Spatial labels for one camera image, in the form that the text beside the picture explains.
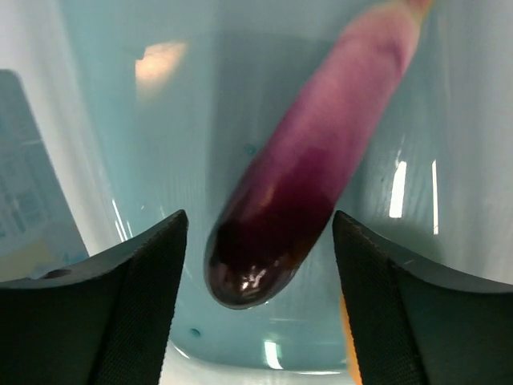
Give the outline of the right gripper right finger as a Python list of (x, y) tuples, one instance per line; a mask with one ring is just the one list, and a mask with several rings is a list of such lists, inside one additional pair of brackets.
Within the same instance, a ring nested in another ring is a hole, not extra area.
[(349, 370), (359, 384), (509, 384), (512, 287), (333, 217)]

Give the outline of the purple toy eggplant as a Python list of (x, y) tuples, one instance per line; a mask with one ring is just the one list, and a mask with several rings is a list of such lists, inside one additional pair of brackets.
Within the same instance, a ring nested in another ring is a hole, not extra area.
[(211, 232), (205, 281), (220, 304), (260, 305), (296, 274), (402, 81), (431, 7), (384, 1), (344, 28)]

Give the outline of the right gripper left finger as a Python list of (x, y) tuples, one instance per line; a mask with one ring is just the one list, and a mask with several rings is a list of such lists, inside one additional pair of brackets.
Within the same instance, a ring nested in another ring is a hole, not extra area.
[(180, 210), (85, 261), (3, 282), (2, 383), (158, 383), (187, 235)]

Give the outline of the yellow toy lemon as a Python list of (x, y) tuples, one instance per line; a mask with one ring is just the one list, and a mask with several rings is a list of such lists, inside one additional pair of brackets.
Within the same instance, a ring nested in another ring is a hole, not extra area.
[(357, 385), (362, 385), (362, 377), (357, 361), (356, 349), (349, 323), (349, 314), (346, 308), (344, 296), (341, 296), (341, 324), (345, 335), (346, 366), (348, 372)]

